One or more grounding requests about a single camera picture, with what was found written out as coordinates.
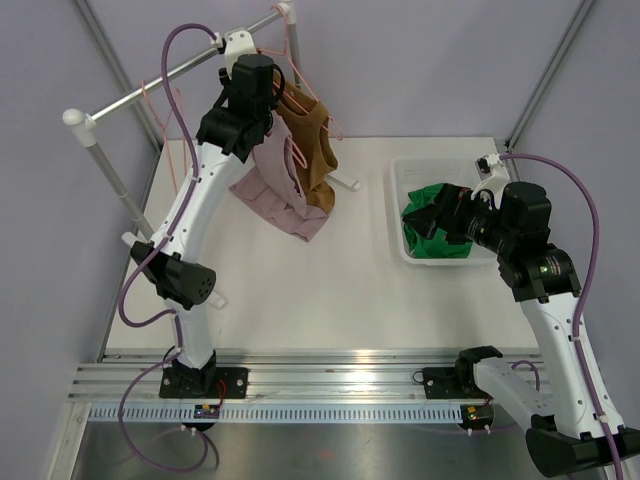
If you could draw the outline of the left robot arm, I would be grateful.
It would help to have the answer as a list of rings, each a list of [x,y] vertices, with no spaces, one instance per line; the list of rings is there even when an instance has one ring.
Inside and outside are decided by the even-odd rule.
[[[216,366],[205,307],[216,273],[198,259],[211,217],[232,176],[272,128],[272,112],[284,92],[273,85],[279,71],[266,55],[244,54],[229,73],[221,73],[223,90],[200,121],[191,173],[151,240],[136,240],[130,247],[134,273],[144,275],[155,287],[174,321],[173,356],[163,362],[162,398],[245,395],[233,382],[244,381],[246,371]]]

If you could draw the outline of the pink hanger of brown top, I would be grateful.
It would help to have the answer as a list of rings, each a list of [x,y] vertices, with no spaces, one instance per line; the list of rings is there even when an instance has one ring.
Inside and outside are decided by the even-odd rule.
[[[305,90],[306,94],[310,98],[313,98],[316,103],[318,104],[321,103],[318,96],[315,94],[315,92],[311,89],[310,85],[307,83],[305,78],[302,76],[299,68],[297,67],[292,55],[290,54],[287,48],[285,48],[282,52],[279,52],[279,51],[273,51],[273,50],[268,50],[268,49],[258,47],[257,52],[260,54],[268,54],[271,56],[280,56],[280,57],[286,58],[293,71],[294,83],[296,85],[296,88],[300,91]],[[323,126],[323,129],[328,133],[329,137],[334,138],[337,141],[342,141],[344,139],[344,131],[331,115],[328,115],[328,124],[334,126],[334,129],[331,129],[328,126]]]

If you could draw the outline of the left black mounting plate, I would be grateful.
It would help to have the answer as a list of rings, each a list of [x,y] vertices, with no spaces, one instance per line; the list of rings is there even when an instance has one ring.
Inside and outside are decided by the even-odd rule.
[[[249,370],[242,367],[163,370],[159,397],[163,399],[245,399]]]

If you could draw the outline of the right frame post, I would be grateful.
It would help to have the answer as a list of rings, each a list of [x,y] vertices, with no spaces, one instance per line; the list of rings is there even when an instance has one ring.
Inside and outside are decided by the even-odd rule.
[[[516,120],[515,125],[504,140],[504,151],[511,152],[519,140],[524,135],[530,121],[536,114],[548,89],[553,83],[560,68],[571,51],[572,46],[581,33],[586,21],[590,17],[594,7],[598,4],[596,0],[581,0],[565,27],[553,53],[547,61],[538,81],[526,101],[524,108]]]

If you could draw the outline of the left frame post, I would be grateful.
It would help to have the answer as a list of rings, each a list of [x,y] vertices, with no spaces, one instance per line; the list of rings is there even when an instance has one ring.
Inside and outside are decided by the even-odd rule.
[[[94,45],[99,57],[107,68],[118,92],[120,94],[128,93],[133,89],[133,84],[122,66],[117,52],[108,38],[106,30],[91,5],[91,2],[86,0],[71,0],[70,5],[85,29],[85,33],[88,35],[89,40]],[[156,128],[152,125],[144,108],[135,101],[133,105],[125,107],[125,110],[134,115],[137,126],[144,133],[144,136],[153,151],[156,154],[160,153],[163,145],[162,138],[157,133]]]

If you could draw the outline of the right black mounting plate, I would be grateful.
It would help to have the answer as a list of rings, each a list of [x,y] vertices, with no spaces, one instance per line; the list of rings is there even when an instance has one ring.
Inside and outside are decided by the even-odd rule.
[[[455,367],[424,367],[412,373],[412,381],[423,388],[429,400],[490,399],[490,395],[480,390],[468,373],[459,373]]]

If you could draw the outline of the pink hanger of mauve top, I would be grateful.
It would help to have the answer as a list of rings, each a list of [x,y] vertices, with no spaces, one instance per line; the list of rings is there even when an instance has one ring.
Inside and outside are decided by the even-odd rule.
[[[308,167],[308,162],[304,154],[290,136],[284,139],[284,158],[291,158],[302,169]]]

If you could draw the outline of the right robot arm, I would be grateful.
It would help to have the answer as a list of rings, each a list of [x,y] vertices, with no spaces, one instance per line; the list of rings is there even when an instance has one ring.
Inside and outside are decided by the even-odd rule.
[[[524,432],[545,477],[611,465],[621,478],[623,461],[639,453],[639,432],[625,424],[598,372],[579,310],[586,288],[569,255],[548,240],[551,210],[545,189],[532,183],[507,184],[500,203],[489,191],[445,184],[402,220],[424,238],[442,230],[450,243],[474,243],[496,255],[534,333],[552,395],[544,398],[490,346],[459,354],[456,389],[497,401]]]

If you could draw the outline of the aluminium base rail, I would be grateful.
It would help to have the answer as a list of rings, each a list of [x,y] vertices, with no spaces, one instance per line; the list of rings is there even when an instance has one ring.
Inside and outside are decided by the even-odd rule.
[[[70,402],[115,401],[142,371],[163,358],[155,348],[109,348],[75,372]],[[407,403],[424,398],[416,383],[427,366],[449,366],[457,349],[246,350],[221,348],[220,366],[248,370],[248,403]]]

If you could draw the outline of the clothes rack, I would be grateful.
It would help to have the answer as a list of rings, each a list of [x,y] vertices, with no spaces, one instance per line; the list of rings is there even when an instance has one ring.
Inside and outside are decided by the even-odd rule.
[[[278,19],[283,20],[283,18],[280,16],[280,13],[272,7],[271,13],[257,20],[253,24],[247,26],[245,29],[250,33],[255,33],[265,28],[266,26],[276,22]],[[133,105],[135,101],[139,102],[140,100],[144,99],[147,94],[162,86],[162,79],[160,77],[157,77],[137,88],[133,87],[133,89],[128,93],[122,94],[115,101],[107,104],[106,106],[96,110],[93,113],[84,113],[78,109],[67,109],[63,114],[63,122],[70,128],[78,142],[89,152],[96,165],[102,171],[104,178],[110,184],[116,196],[121,200],[122,204],[128,210],[137,227],[137,230],[146,240],[151,238],[153,229],[142,213],[141,207],[136,201],[133,200],[132,195],[124,186],[114,167],[108,160],[106,154],[98,144],[94,130],[97,128],[97,125],[100,122],[104,121],[107,117],[121,110],[124,110],[127,106]],[[159,136],[162,138],[162,142],[164,144],[166,141],[164,139],[162,127],[154,127],[156,128]]]

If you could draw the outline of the mauve tank top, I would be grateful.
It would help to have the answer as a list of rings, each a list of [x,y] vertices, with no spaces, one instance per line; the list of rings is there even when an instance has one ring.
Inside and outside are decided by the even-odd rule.
[[[308,205],[295,162],[284,158],[284,139],[291,132],[277,114],[264,141],[253,148],[253,167],[229,190],[246,206],[279,230],[309,242],[329,214]]]

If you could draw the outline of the frame post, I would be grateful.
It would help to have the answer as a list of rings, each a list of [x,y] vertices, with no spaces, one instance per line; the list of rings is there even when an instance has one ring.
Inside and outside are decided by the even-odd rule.
[[[526,101],[524,108],[516,120],[515,125],[504,140],[504,151],[511,152],[519,140],[524,135],[530,121],[536,114],[548,89],[553,83],[560,68],[571,51],[572,46],[581,33],[586,21],[590,17],[594,7],[598,4],[596,0],[581,0],[565,27],[553,53],[547,61],[538,81]]]
[[[70,5],[85,29],[85,33],[88,35],[89,40],[94,45],[99,57],[107,68],[118,92],[120,94],[128,93],[133,89],[133,84],[122,66],[117,52],[108,38],[106,30],[91,5],[91,2],[86,0],[71,0]],[[125,110],[134,115],[137,126],[144,133],[144,136],[153,151],[156,154],[160,153],[163,145],[162,138],[157,133],[156,128],[152,125],[144,108],[135,101],[133,105],[125,107]]]

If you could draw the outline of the black mounting plate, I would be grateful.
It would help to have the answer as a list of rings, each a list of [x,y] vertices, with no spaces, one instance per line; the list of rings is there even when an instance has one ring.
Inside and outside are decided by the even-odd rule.
[[[423,388],[429,400],[490,399],[490,395],[480,390],[468,373],[459,373],[455,367],[424,367],[412,373],[412,381]]]
[[[163,399],[245,399],[249,370],[242,367],[163,370],[159,397]]]

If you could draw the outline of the brown tank top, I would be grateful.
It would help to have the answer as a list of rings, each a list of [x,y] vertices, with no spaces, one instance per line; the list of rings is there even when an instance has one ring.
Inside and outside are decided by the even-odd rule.
[[[335,206],[335,192],[325,177],[338,168],[338,160],[326,129],[328,110],[321,102],[286,81],[276,112],[284,120],[307,162],[305,168],[295,163],[307,204],[329,214]]]

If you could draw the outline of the white plastic basket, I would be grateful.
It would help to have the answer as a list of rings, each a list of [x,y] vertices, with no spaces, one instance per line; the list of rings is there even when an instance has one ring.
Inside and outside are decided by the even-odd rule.
[[[419,266],[481,266],[493,264],[495,255],[471,242],[451,245],[439,229],[427,240],[403,222],[403,216],[426,206],[444,183],[475,187],[480,175],[469,159],[399,157],[390,167],[390,214],[400,258]]]

